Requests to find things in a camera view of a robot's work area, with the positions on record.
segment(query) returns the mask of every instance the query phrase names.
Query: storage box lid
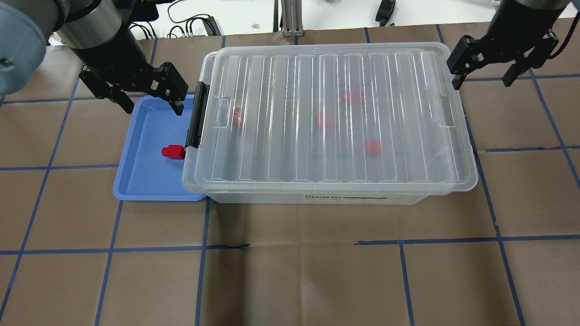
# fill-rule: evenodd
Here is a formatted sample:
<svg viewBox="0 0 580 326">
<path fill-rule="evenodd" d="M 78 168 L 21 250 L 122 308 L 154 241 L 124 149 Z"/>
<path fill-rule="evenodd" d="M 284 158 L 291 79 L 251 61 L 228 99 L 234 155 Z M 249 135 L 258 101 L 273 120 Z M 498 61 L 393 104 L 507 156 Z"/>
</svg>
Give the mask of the storage box lid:
<svg viewBox="0 0 580 326">
<path fill-rule="evenodd" d="M 206 193 L 470 190 L 477 171 L 449 53 L 436 42 L 211 53 L 201 144 L 188 148 L 183 184 Z"/>
</svg>

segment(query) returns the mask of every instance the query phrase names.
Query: red block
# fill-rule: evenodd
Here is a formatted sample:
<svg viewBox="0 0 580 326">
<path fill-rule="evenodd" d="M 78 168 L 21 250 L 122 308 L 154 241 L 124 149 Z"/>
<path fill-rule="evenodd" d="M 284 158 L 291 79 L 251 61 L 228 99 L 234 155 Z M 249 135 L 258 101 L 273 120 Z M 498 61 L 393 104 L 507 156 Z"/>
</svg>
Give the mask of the red block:
<svg viewBox="0 0 580 326">
<path fill-rule="evenodd" d="M 367 140 L 364 142 L 364 151 L 373 156 L 380 156 L 381 143 L 378 140 Z"/>
<path fill-rule="evenodd" d="M 321 113 L 314 119 L 314 125 L 318 130 L 332 132 L 334 131 L 334 120 L 330 117 L 324 117 L 324 114 Z"/>
<path fill-rule="evenodd" d="M 237 107 L 234 109 L 234 117 L 231 120 L 231 124 L 234 128 L 241 128 L 244 124 L 244 120 L 242 119 L 242 108 Z"/>
<path fill-rule="evenodd" d="M 351 104 L 360 104 L 362 99 L 364 97 L 364 93 L 363 92 L 344 92 L 342 93 L 342 100 L 345 101 L 346 105 L 351 105 Z"/>
<path fill-rule="evenodd" d="M 185 148 L 181 145 L 169 145 L 163 147 L 161 150 L 161 155 L 169 157 L 172 160 L 184 160 L 185 159 Z"/>
</svg>

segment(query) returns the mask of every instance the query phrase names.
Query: box handle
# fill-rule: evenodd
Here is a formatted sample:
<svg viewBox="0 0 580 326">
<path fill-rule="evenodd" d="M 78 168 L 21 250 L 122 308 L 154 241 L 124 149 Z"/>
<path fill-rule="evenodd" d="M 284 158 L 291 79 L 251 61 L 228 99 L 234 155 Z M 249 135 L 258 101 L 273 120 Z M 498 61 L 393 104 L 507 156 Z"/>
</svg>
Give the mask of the box handle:
<svg viewBox="0 0 580 326">
<path fill-rule="evenodd" d="M 195 87 L 195 97 L 193 98 L 193 112 L 191 113 L 191 121 L 189 122 L 189 129 L 187 130 L 187 139 L 185 147 L 193 146 L 200 147 L 201 132 L 204 127 L 205 108 L 208 105 L 209 85 L 204 82 L 198 82 Z"/>
</svg>

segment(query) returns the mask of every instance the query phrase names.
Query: blue tray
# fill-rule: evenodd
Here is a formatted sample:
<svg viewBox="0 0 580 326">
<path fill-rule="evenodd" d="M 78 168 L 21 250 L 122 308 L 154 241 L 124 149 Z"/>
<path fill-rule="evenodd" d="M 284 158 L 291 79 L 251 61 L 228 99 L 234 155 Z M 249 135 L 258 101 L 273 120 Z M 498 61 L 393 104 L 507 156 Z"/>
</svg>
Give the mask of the blue tray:
<svg viewBox="0 0 580 326">
<path fill-rule="evenodd" d="M 113 185 L 115 197 L 151 201 L 198 201 L 205 197 L 183 188 L 184 160 L 161 155 L 163 147 L 185 142 L 193 95 L 183 104 L 183 114 L 178 117 L 161 99 L 144 96 L 137 102 Z"/>
</svg>

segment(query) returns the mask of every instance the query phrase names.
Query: cable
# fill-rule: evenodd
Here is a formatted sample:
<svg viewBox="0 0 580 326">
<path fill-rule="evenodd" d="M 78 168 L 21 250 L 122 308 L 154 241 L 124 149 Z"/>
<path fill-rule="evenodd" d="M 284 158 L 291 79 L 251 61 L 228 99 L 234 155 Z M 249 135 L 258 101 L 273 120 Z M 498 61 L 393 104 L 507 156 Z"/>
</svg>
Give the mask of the cable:
<svg viewBox="0 0 580 326">
<path fill-rule="evenodd" d="M 210 15 L 208 15 L 206 13 L 200 13 L 200 14 L 197 14 L 195 16 L 191 16 L 191 17 L 184 19 L 184 20 L 180 20 L 180 21 L 173 20 L 173 18 L 171 18 L 171 14 L 169 13 L 169 10 L 171 9 L 171 7 L 175 6 L 177 3 L 181 2 L 181 1 L 183 1 L 183 0 L 177 0 L 176 2 L 170 4 L 169 7 L 167 7 L 167 16 L 169 17 L 169 20 L 171 20 L 173 23 L 176 23 L 176 24 L 183 23 L 185 21 L 189 21 L 190 19 L 192 19 L 194 17 L 203 16 L 203 15 L 210 17 Z"/>
<path fill-rule="evenodd" d="M 572 25 L 570 26 L 570 30 L 568 31 L 568 35 L 566 35 L 564 42 L 562 42 L 562 45 L 560 45 L 560 49 L 558 49 L 556 52 L 554 52 L 553 55 L 549 56 L 548 59 L 554 59 L 560 53 L 562 53 L 562 51 L 566 48 L 566 45 L 568 45 L 568 42 L 570 42 L 570 39 L 572 38 L 572 34 L 574 33 L 574 30 L 576 29 L 576 25 L 578 25 L 578 20 L 580 20 L 580 12 L 578 12 L 576 14 L 576 17 L 574 17 L 574 20 L 572 21 Z"/>
<path fill-rule="evenodd" d="M 145 31 L 145 26 L 134 24 L 134 25 L 131 25 L 131 27 L 129 27 L 129 30 L 133 29 L 133 27 L 141 28 L 141 32 L 143 32 L 143 34 L 145 35 L 145 39 L 149 39 L 149 36 L 147 36 L 147 32 Z"/>
<path fill-rule="evenodd" d="M 169 30 L 169 34 L 173 34 L 173 30 L 176 29 L 176 28 L 179 28 L 179 30 L 182 32 L 183 36 L 185 36 L 185 31 L 183 31 L 183 28 L 181 26 L 173 26 L 173 27 L 171 27 L 171 29 Z"/>
<path fill-rule="evenodd" d="M 217 35 L 215 28 L 212 26 L 212 24 L 209 22 L 209 20 L 207 18 L 203 18 L 203 17 L 192 17 L 186 22 L 186 29 L 187 29 L 187 23 L 189 23 L 189 33 L 193 34 L 193 22 L 197 19 L 200 19 L 201 21 L 203 21 L 204 25 L 209 27 L 209 29 L 212 31 L 213 36 Z"/>
<path fill-rule="evenodd" d="M 157 39 L 157 33 L 155 33 L 155 29 L 153 28 L 153 25 L 151 25 L 151 23 L 149 23 L 148 21 L 146 21 L 146 23 L 149 25 L 149 27 L 151 27 L 151 31 L 153 32 L 153 36 L 155 36 L 155 39 Z"/>
<path fill-rule="evenodd" d="M 141 30 L 145 33 L 145 38 L 147 38 L 147 35 L 149 35 L 149 38 L 147 38 L 147 39 L 153 39 L 153 35 L 151 35 L 151 31 L 149 31 L 149 29 L 147 27 L 145 27 L 143 25 L 139 25 L 137 23 L 132 23 L 132 24 L 133 24 L 133 26 L 131 26 L 131 27 L 138 26 L 141 28 Z"/>
</svg>

